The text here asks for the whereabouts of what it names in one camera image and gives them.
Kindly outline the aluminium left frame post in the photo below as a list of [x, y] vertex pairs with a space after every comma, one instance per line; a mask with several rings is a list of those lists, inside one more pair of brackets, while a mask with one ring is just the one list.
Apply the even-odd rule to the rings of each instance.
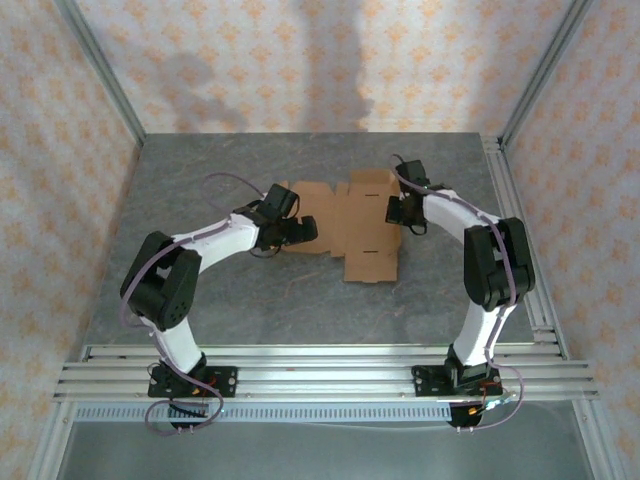
[[133, 105], [127, 97], [104, 49], [100, 45], [94, 30], [89, 25], [76, 0], [53, 0], [71, 33], [76, 38], [84, 57], [93, 67], [106, 93], [117, 112], [133, 136], [136, 144], [142, 147], [147, 132]]

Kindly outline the aluminium front rail frame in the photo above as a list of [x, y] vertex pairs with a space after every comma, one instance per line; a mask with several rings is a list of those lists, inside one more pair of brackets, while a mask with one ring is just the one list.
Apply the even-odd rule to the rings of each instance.
[[[413, 399], [411, 368], [438, 365], [444, 346], [301, 345], [210, 346], [212, 365], [235, 366], [236, 401], [399, 402]], [[525, 384], [529, 401], [596, 399], [600, 393], [586, 361], [568, 360], [554, 342], [500, 344], [502, 383]], [[54, 397], [58, 401], [143, 401], [147, 368], [157, 360], [150, 346], [92, 345], [79, 362], [63, 365]]]

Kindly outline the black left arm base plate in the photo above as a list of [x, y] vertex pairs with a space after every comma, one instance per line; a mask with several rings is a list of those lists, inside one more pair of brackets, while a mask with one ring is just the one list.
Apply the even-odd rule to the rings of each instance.
[[[233, 398], [238, 383], [238, 369], [232, 366], [204, 366], [195, 370], [195, 379], [216, 389], [224, 398]], [[169, 366], [159, 364], [150, 371], [148, 386], [150, 398], [196, 398], [213, 397], [203, 389], [183, 379]]]

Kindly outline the aluminium side rail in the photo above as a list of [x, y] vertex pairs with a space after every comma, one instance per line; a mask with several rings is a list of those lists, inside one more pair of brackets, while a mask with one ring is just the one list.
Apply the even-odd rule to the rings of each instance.
[[[504, 217], [515, 216], [526, 222], [525, 209], [499, 138], [482, 135], [481, 142], [501, 214]], [[541, 338], [549, 343], [551, 337], [554, 337], [554, 344], [559, 356], [563, 360], [569, 360], [570, 354], [564, 345], [562, 328], [559, 325], [548, 283], [540, 268], [529, 227], [525, 226], [525, 230], [530, 245], [536, 283], [534, 289], [526, 295], [523, 306], [526, 309], [534, 338]]]

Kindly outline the aluminium right frame post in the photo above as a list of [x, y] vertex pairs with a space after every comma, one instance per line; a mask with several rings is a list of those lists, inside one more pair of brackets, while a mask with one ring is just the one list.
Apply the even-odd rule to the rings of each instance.
[[502, 150], [508, 149], [525, 123], [539, 95], [554, 73], [564, 51], [581, 26], [594, 0], [571, 0], [558, 28], [535, 67], [522, 95], [516, 103], [498, 143]]

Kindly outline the brown cardboard box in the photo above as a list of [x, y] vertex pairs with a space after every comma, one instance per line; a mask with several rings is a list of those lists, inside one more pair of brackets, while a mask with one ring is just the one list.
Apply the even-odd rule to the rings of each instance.
[[299, 195], [299, 214], [313, 217], [318, 230], [315, 240], [287, 247], [287, 252], [342, 258], [346, 282], [398, 279], [402, 231], [386, 221], [386, 212], [389, 198], [400, 189], [390, 170], [353, 170], [349, 181], [335, 187], [312, 181], [281, 185]]

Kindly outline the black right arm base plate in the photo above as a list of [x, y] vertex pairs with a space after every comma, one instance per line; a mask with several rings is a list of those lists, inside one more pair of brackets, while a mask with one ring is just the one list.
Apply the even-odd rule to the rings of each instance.
[[411, 369], [417, 397], [482, 397], [504, 392], [498, 370], [488, 364], [461, 368], [415, 365]]

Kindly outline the aluminium frame post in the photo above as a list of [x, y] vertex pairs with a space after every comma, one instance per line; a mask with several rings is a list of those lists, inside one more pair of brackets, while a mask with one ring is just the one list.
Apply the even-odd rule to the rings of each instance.
[[594, 0], [571, 0], [558, 28], [535, 67], [522, 95], [516, 103], [498, 143], [502, 150], [508, 149], [525, 123], [539, 95], [554, 73], [564, 51], [581, 26]]
[[136, 144], [142, 147], [147, 132], [133, 105], [127, 97], [104, 49], [100, 45], [94, 30], [89, 25], [76, 0], [53, 0], [71, 33], [76, 38], [84, 57], [93, 67], [106, 93], [117, 112], [133, 136]]

